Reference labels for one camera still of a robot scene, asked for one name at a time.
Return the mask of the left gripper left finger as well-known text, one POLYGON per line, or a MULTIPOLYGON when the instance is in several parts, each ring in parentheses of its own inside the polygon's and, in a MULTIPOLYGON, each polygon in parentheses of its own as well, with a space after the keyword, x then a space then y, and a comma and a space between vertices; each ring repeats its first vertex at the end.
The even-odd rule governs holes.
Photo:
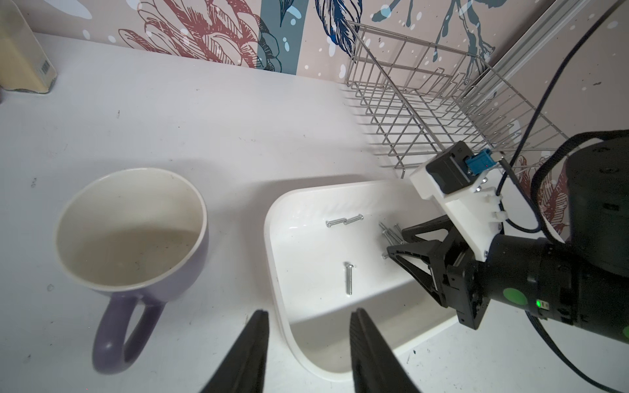
POLYGON ((269 313, 259 309, 201 392, 264 391, 269 335, 269 313))

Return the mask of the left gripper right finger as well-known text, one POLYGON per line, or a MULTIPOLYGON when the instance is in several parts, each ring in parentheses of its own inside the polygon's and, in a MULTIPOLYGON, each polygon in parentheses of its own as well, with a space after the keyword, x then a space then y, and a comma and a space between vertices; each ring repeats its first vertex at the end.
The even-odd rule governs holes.
POLYGON ((355 392, 420 392, 365 309, 352 312, 350 348, 355 392))

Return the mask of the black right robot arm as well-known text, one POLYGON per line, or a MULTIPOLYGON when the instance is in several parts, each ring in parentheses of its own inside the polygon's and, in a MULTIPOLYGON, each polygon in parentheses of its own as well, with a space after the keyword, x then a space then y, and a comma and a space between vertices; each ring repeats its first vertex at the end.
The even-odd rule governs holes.
POLYGON ((537 193, 565 163, 571 237, 497 234, 478 260, 462 227, 442 216, 403 231, 388 255, 439 306, 477 329, 490 301, 620 342, 628 340, 628 133, 578 134, 535 174, 537 193))

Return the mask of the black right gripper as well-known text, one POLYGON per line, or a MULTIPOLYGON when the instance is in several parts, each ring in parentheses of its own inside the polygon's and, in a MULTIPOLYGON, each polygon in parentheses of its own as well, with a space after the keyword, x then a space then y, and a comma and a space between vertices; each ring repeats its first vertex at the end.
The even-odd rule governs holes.
POLYGON ((447 215, 442 215, 422 224, 401 230, 406 244, 389 246, 388 257, 408 273, 441 307, 456 310, 460 324, 478 330, 489 305, 483 294, 480 263, 476 261, 471 247, 465 242, 447 215), (437 230, 448 233, 443 245, 445 275, 447 282, 442 286, 443 258, 438 255, 442 242, 421 241, 420 234, 437 230))

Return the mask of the lone screw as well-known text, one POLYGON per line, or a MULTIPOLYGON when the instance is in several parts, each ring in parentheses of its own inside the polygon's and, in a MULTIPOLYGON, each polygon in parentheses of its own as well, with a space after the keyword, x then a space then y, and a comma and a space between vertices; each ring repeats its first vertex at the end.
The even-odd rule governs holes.
POLYGON ((335 225, 345 224, 345 222, 347 222, 347 219, 345 219, 345 218, 329 220, 329 221, 326 222, 326 226, 328 228, 331 228, 332 226, 335 226, 335 225))

